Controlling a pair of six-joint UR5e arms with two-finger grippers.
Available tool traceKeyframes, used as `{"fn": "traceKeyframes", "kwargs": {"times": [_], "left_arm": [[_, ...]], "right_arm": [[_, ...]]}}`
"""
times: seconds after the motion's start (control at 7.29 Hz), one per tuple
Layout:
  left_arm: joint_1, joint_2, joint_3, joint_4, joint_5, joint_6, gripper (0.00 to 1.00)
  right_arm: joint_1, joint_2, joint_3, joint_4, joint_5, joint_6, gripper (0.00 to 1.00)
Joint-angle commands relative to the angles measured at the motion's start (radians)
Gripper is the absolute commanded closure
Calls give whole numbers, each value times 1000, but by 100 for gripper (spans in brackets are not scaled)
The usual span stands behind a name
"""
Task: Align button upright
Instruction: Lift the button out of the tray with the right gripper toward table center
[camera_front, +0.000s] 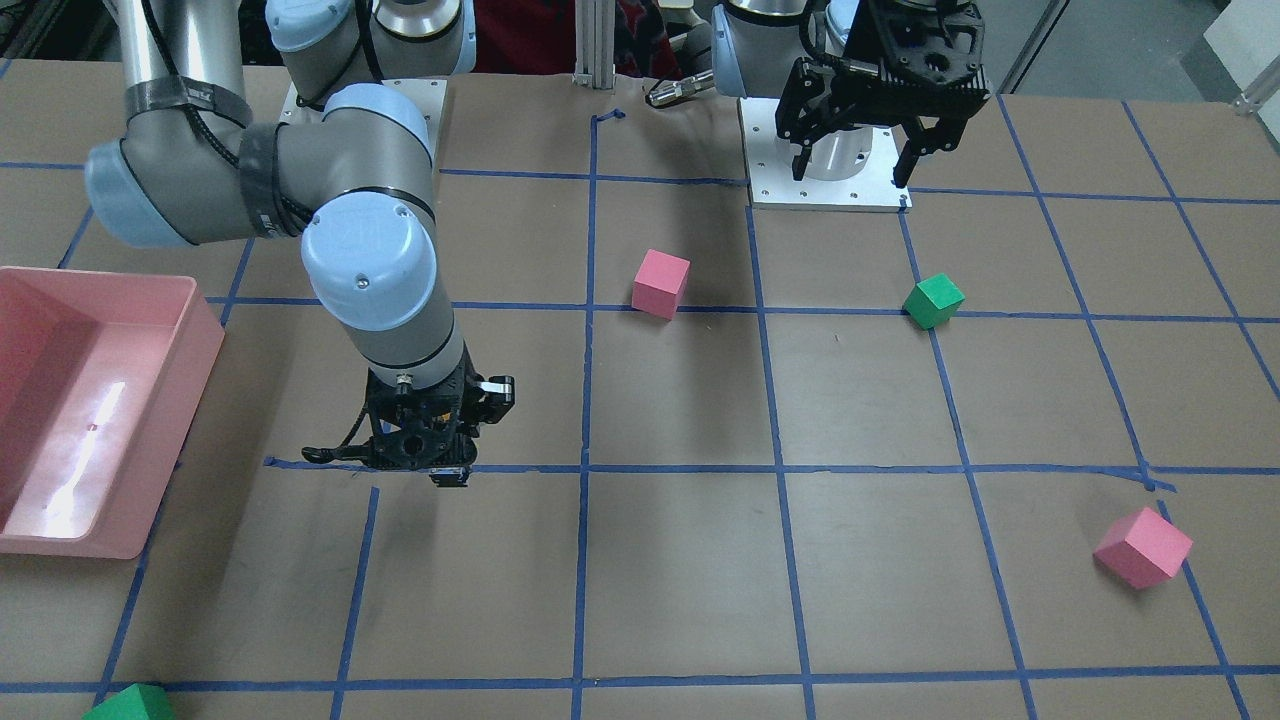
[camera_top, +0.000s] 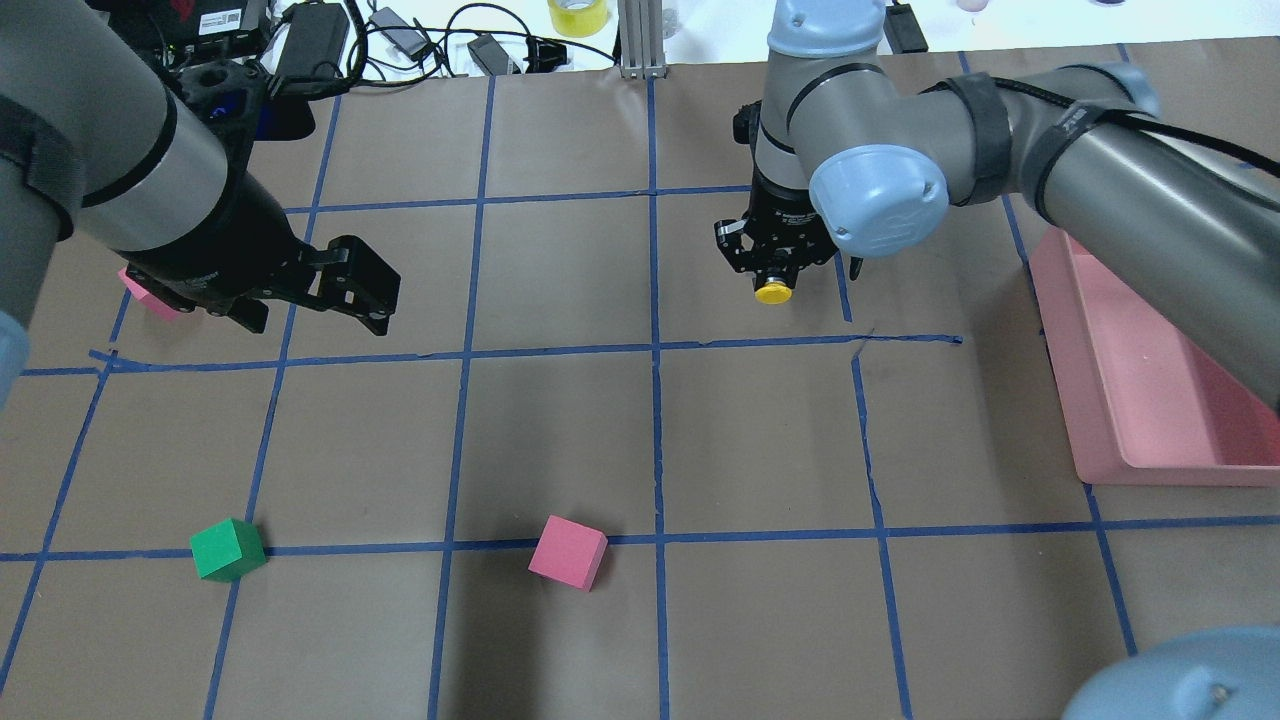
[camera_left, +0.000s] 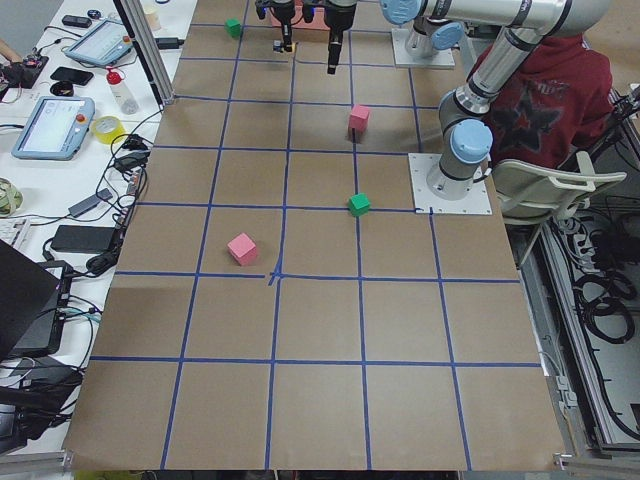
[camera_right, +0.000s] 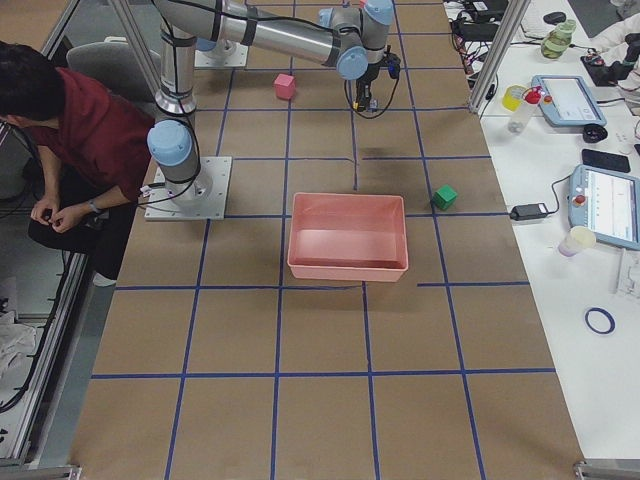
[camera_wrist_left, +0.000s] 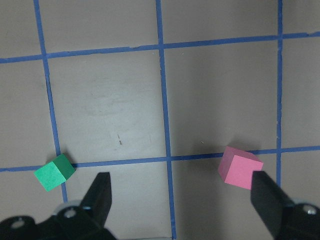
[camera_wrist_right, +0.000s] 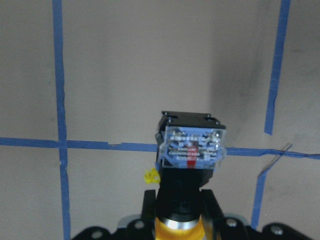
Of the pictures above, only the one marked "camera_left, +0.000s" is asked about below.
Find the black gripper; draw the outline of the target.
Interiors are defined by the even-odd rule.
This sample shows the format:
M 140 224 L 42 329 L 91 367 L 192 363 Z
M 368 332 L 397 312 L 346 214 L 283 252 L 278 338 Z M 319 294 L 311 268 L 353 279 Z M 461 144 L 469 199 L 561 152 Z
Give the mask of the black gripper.
M 293 51 L 291 21 L 295 16 L 295 1 L 272 0 L 271 9 L 274 18 L 281 23 L 281 49 Z
M 340 63 L 343 32 L 353 26 L 356 0 L 327 0 L 325 25 L 330 29 L 328 41 L 327 73 L 334 75 Z

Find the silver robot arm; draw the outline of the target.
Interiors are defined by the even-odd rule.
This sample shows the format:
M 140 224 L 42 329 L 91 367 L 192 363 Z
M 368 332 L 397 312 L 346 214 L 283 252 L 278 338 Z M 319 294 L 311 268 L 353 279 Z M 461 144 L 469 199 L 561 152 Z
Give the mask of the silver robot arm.
M 464 85 L 439 106 L 443 134 L 467 119 L 492 133 L 490 160 L 563 168 L 602 133 L 612 106 L 606 56 L 583 34 L 607 1 L 383 1 L 385 19 L 466 21 L 500 26 Z
M 317 9 L 323 9 L 323 21 L 329 29 L 329 63 L 337 65 L 343 44 L 344 32 L 354 23 L 356 1 L 299 1 L 302 20 L 312 23 Z M 463 28 L 450 20 L 426 14 L 426 1 L 380 1 L 384 18 L 391 24 L 413 22 L 408 38 L 408 52 L 416 56 L 426 55 L 429 48 L 441 51 L 454 46 L 462 36 Z M 282 48 L 292 51 L 292 30 L 296 15 L 296 1 L 256 1 L 256 14 L 264 19 L 267 12 L 279 22 Z

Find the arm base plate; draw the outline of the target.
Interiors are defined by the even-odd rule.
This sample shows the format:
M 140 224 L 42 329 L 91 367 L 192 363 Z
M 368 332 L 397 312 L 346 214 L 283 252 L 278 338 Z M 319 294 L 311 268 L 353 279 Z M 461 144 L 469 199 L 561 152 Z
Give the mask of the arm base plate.
M 452 40 L 446 40 L 446 29 L 436 28 L 425 35 L 414 29 L 391 30 L 394 62 L 401 68 L 448 69 L 455 67 Z
M 491 215 L 481 167 L 477 166 L 470 179 L 453 180 L 441 171 L 440 158 L 440 154 L 408 154 L 414 211 L 436 215 Z

